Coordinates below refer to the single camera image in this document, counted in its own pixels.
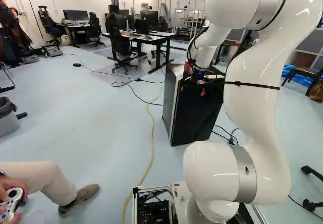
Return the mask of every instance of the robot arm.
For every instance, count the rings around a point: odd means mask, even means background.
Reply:
[[[246,136],[243,147],[200,141],[184,154],[186,183],[208,220],[230,219],[238,202],[275,204],[288,195],[290,173],[276,131],[273,87],[279,88],[284,64],[321,12],[321,0],[206,0],[211,25],[190,43],[193,70],[209,66],[230,28],[258,30],[259,42],[231,62],[226,81],[272,86],[225,85],[224,106]]]
[[[217,46],[224,42],[231,30],[231,28],[210,23],[205,31],[191,40],[188,54],[196,60],[196,68],[201,71],[208,69]]]

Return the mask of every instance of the black strap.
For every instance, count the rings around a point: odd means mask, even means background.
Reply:
[[[225,81],[224,83],[225,84],[234,84],[234,85],[237,85],[237,86],[246,85],[246,86],[252,86],[252,87],[260,87],[260,88],[280,90],[280,87],[263,85],[263,84],[243,83],[243,82],[240,82],[240,81],[234,81],[234,82],[233,81]]]

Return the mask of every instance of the game controller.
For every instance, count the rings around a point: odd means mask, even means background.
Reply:
[[[24,190],[21,188],[11,188],[7,190],[8,201],[0,204],[5,211],[0,216],[0,224],[11,222],[15,216],[15,212],[23,202]]]

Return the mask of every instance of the black office chair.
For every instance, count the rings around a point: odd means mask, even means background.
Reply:
[[[160,31],[160,32],[167,32],[168,31],[168,23],[164,22],[164,21],[161,21],[158,26],[157,26],[157,32]],[[161,54],[164,56],[164,58],[166,57],[166,51],[164,50],[160,50]],[[157,53],[157,50],[152,50],[151,51],[151,55],[152,55],[152,58],[154,59],[155,58],[155,54]]]
[[[99,19],[96,17],[94,12],[90,12],[90,28],[87,31],[87,36],[90,42],[95,42],[95,46],[105,46],[106,45],[100,41],[100,36],[102,35],[101,26]]]
[[[112,45],[112,53],[114,54],[114,57],[108,57],[108,59],[117,61],[115,64],[115,68],[112,69],[112,72],[114,73],[116,69],[124,68],[126,70],[126,74],[128,74],[127,67],[134,67],[135,69],[138,69],[137,65],[132,65],[130,62],[134,60],[134,58],[131,58],[130,56],[134,53],[131,51],[132,48],[132,42],[129,40],[125,40],[120,31],[113,27],[109,30],[110,33],[110,40]],[[125,56],[125,59],[117,59],[117,53],[120,55]]]
[[[60,42],[61,36],[65,34],[65,30],[52,20],[47,11],[47,6],[38,6],[38,8],[38,14],[46,33],[52,35],[53,37],[53,40],[47,41],[47,43]]]

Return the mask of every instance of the desk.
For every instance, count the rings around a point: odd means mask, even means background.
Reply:
[[[110,38],[110,34],[109,33],[103,33],[102,34],[103,36],[105,37],[108,37]],[[129,40],[131,39],[132,41],[136,42],[137,43],[137,52],[138,52],[138,56],[142,56],[143,53],[141,51],[141,44],[144,43],[144,44],[150,44],[150,45],[155,45],[157,47],[157,53],[156,53],[156,67],[152,70],[150,70],[148,73],[151,74],[155,71],[157,71],[158,69],[162,68],[164,65],[166,65],[168,62],[169,62],[169,53],[168,53],[168,56],[166,56],[166,62],[164,64],[160,64],[160,51],[161,51],[161,46],[163,43],[167,42],[167,39],[165,37],[161,37],[161,36],[155,36],[155,35],[152,35],[152,39],[148,39],[148,38],[143,38],[143,37],[131,37],[129,35],[122,35],[122,37],[125,39],[125,40]],[[113,58],[116,59],[117,58],[117,55],[116,53],[112,50],[113,52]]]
[[[86,23],[86,24],[79,24],[79,25],[65,25],[65,24],[62,24],[62,23],[57,23],[58,26],[63,26],[67,29],[68,31],[68,34],[72,40],[72,44],[74,47],[77,47],[79,48],[78,45],[76,45],[77,41],[76,41],[76,38],[75,36],[73,36],[73,32],[74,34],[77,33],[78,31],[86,31],[89,27],[90,27],[90,24]]]
[[[167,46],[166,46],[166,62],[171,63],[174,61],[173,59],[170,60],[170,50],[171,50],[171,39],[176,36],[176,33],[169,33],[169,32],[162,32],[158,31],[154,33],[153,31],[149,31],[149,35],[151,36],[161,36],[167,39]]]

